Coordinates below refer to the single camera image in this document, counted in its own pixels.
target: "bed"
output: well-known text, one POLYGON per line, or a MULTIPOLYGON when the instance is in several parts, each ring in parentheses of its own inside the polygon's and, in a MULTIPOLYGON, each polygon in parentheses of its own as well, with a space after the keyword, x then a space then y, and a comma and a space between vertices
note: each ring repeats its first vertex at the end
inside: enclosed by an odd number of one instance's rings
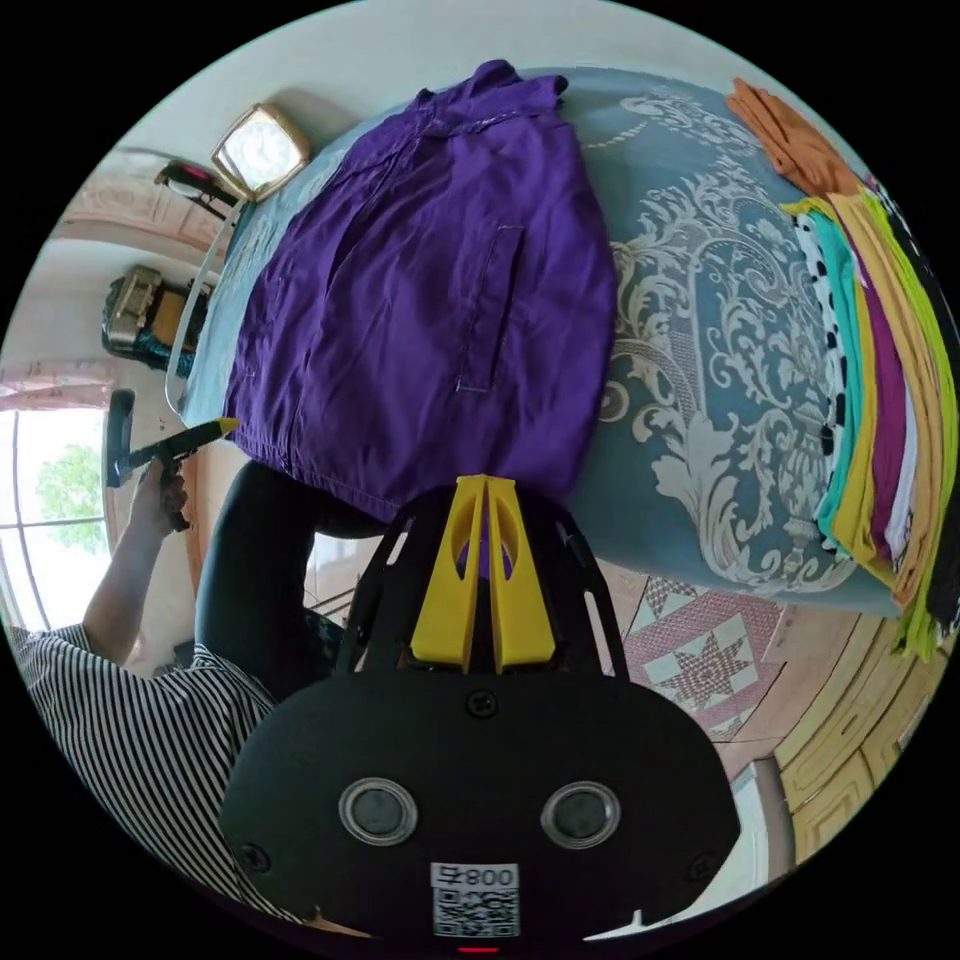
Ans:
MULTIPOLYGON (((800 192, 716 91, 618 70, 522 72, 570 81, 562 115, 618 270, 600 421, 568 503, 594 552, 707 588, 895 615, 879 582, 821 549, 812 519, 826 483, 824 343, 779 208, 800 192)), ((240 213, 176 401, 188 426, 223 412, 247 297, 286 225, 382 119, 240 213)))

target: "qr code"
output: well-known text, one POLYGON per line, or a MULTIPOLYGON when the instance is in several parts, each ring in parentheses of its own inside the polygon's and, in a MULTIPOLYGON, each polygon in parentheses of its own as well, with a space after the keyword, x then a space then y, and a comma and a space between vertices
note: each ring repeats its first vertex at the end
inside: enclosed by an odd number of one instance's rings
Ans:
POLYGON ((434 888, 433 932, 438 937, 518 937, 520 891, 434 888))

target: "striped shirt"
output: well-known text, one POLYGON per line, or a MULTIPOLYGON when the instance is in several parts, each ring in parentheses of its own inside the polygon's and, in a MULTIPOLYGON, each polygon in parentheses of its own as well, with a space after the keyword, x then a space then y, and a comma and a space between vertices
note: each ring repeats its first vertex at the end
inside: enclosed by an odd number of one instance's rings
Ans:
POLYGON ((275 706, 202 647, 151 680, 91 651, 82 627, 8 630, 30 697, 83 785, 158 860, 215 892, 300 923, 264 900, 217 825, 240 748, 275 706))

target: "person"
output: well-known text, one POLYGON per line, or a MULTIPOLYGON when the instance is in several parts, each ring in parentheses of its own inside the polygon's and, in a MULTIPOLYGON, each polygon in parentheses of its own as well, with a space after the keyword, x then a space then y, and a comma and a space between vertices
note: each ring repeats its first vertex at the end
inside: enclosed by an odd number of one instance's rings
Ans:
POLYGON ((305 617, 303 581, 314 533, 359 539, 383 526, 321 491, 247 463, 227 495, 197 595, 194 656, 145 679, 125 670, 181 477, 145 469, 130 519, 77 626, 12 628, 30 697, 86 789, 144 849, 222 897, 294 923, 354 933, 319 912, 296 917, 261 897, 224 841, 218 814, 241 747, 270 711, 329 671, 305 617))

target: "screw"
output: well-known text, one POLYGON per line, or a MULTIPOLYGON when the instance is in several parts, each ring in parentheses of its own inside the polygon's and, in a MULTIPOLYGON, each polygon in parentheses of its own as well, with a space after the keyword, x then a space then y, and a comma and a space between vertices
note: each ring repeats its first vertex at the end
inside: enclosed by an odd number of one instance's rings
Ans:
POLYGON ((474 690, 467 697, 467 713, 478 720, 485 720, 497 712, 497 698, 489 690, 474 690))
POLYGON ((253 873, 266 873, 270 869, 270 858, 255 843, 245 843, 240 848, 240 859, 253 873))
POLYGON ((711 876, 716 869, 717 858, 712 853, 701 853, 694 857, 690 866, 687 867, 687 879, 693 883, 699 883, 711 876))

